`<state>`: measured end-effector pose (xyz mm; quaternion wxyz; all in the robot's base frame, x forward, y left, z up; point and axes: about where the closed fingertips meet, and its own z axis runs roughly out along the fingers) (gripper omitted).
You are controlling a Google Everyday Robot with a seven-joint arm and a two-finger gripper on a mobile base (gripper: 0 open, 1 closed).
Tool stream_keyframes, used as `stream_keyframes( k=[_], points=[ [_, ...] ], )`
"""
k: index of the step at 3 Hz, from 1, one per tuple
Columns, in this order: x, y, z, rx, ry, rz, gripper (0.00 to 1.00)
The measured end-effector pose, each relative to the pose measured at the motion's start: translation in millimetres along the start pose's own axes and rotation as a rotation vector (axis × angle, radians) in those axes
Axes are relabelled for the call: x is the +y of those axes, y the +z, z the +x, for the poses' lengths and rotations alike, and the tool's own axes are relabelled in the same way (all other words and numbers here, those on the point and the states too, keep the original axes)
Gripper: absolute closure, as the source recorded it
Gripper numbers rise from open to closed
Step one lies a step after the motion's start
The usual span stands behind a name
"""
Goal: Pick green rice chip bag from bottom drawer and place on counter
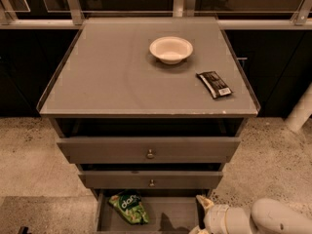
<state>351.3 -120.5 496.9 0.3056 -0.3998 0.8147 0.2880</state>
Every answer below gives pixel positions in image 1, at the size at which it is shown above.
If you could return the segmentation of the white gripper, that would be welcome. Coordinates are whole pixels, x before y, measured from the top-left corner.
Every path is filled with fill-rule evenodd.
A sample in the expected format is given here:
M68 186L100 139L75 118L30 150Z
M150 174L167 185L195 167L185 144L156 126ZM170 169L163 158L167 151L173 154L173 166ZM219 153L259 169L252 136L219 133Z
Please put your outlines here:
M206 229L195 226L188 234L228 234L226 227L226 214L228 205L215 205L214 202L203 195L196 196L197 201L207 212L204 217Z

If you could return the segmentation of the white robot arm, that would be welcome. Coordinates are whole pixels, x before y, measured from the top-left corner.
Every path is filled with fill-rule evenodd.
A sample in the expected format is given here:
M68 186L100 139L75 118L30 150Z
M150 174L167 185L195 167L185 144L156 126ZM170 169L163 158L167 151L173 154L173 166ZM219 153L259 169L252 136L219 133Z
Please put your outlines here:
M273 199L258 199L249 211L202 195L196 200L204 210L204 227L197 225L188 234L312 234L310 218Z

